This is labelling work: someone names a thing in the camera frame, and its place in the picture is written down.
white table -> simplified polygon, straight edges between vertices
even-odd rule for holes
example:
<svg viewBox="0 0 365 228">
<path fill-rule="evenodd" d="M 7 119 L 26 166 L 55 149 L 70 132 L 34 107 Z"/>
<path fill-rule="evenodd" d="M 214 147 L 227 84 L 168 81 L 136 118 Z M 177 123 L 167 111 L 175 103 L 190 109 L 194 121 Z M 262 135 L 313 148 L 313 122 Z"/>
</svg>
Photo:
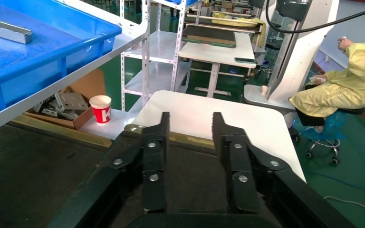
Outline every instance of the white table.
<svg viewBox="0 0 365 228">
<path fill-rule="evenodd" d="M 286 161 L 306 181 L 283 115 L 273 109 L 228 102 L 171 91 L 152 95 L 133 124 L 159 124 L 162 112 L 170 112 L 170 131 L 212 139 L 213 112 L 221 112 L 226 124 L 243 128 L 261 150 Z"/>
<path fill-rule="evenodd" d="M 108 123 L 99 125 L 93 116 L 79 130 L 114 140 L 135 117 L 134 113 L 111 109 L 111 119 Z"/>
<path fill-rule="evenodd" d="M 225 91 L 216 90 L 220 64 L 227 64 L 245 68 L 255 68 L 255 63 L 239 63 L 234 60 L 237 58 L 255 59 L 251 46 L 250 36 L 245 33 L 234 33 L 236 37 L 236 47 L 219 47 L 209 44 L 187 43 L 178 53 L 183 58 L 196 59 L 212 63 L 211 78 L 208 89 L 198 88 L 199 91 L 208 92 L 207 97 L 213 97 L 214 93 L 228 95 Z"/>
</svg>

blue tray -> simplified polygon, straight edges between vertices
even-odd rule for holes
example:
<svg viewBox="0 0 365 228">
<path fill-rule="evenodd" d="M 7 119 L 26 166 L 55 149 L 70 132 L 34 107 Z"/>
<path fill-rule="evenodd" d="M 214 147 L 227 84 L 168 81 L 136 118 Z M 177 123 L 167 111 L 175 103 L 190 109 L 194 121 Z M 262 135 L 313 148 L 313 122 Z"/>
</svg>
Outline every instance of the blue tray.
<svg viewBox="0 0 365 228">
<path fill-rule="evenodd" d="M 167 1 L 174 2 L 176 4 L 181 4 L 181 0 L 167 0 Z M 196 1 L 198 1 L 198 0 L 187 0 L 187 6 L 193 4 Z"/>
<path fill-rule="evenodd" d="M 0 20 L 32 31 L 0 38 L 0 111 L 112 50 L 122 29 L 55 0 L 0 0 Z"/>
</svg>

yellow gown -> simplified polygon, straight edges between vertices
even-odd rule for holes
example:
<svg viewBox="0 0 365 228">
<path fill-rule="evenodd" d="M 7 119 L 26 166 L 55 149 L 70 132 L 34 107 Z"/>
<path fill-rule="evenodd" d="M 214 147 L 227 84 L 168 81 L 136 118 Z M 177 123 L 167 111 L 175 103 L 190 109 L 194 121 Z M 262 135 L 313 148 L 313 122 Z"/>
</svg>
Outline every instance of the yellow gown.
<svg viewBox="0 0 365 228">
<path fill-rule="evenodd" d="M 365 44 L 352 44 L 345 54 L 349 57 L 347 69 L 326 73 L 327 82 L 289 99 L 298 110 L 309 116 L 327 117 L 338 108 L 365 106 Z"/>
<path fill-rule="evenodd" d="M 214 13 L 212 15 L 212 17 L 214 17 L 214 18 L 226 18 L 226 14 L 224 14 L 224 13 Z M 261 27 L 261 34 L 259 35 L 260 37 L 259 37 L 259 41 L 258 41 L 258 47 L 262 48 L 264 46 L 264 44 L 267 40 L 267 28 L 266 28 L 266 26 L 265 26 L 266 24 L 263 20 L 261 20 L 259 18 L 253 18 L 253 19 L 237 18 L 236 21 L 237 22 L 213 19 L 212 23 L 221 24 L 221 25 L 232 25 L 232 26 L 237 26 L 237 27 L 251 27 L 251 28 L 253 28 L 257 25 L 240 23 L 240 21 L 249 21 L 249 22 L 259 23 L 259 24 L 262 25 L 262 27 Z M 258 38 L 258 35 L 254 36 L 254 38 L 252 39 L 252 42 L 256 43 L 257 38 Z"/>
</svg>

person's hand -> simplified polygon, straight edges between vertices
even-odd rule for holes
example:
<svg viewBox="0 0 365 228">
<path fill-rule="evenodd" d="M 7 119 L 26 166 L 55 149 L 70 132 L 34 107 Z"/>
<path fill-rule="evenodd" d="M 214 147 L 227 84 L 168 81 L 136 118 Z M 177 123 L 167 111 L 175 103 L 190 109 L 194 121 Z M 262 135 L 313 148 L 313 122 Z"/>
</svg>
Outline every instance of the person's hand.
<svg viewBox="0 0 365 228">
<path fill-rule="evenodd" d="M 353 42 L 347 38 L 338 39 L 338 49 L 341 51 L 346 51 L 346 48 L 353 44 Z"/>
<path fill-rule="evenodd" d="M 325 75 L 314 75 L 314 77 L 319 77 L 319 78 L 322 78 L 322 79 L 325 79 L 326 81 L 328 81 L 328 78 Z M 317 79 L 314 83 L 319 85 L 319 84 L 322 84 L 323 82 L 321 79 Z"/>
</svg>

red paper cup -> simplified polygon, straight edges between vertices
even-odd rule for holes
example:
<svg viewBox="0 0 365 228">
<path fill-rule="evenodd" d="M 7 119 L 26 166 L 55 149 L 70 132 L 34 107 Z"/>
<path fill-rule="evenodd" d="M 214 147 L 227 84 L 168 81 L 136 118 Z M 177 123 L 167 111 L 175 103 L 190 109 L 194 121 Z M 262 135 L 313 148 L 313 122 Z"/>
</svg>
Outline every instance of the red paper cup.
<svg viewBox="0 0 365 228">
<path fill-rule="evenodd" d="M 96 117 L 96 122 L 105 124 L 111 118 L 111 98 L 105 95 L 94 96 L 89 100 Z"/>
</svg>

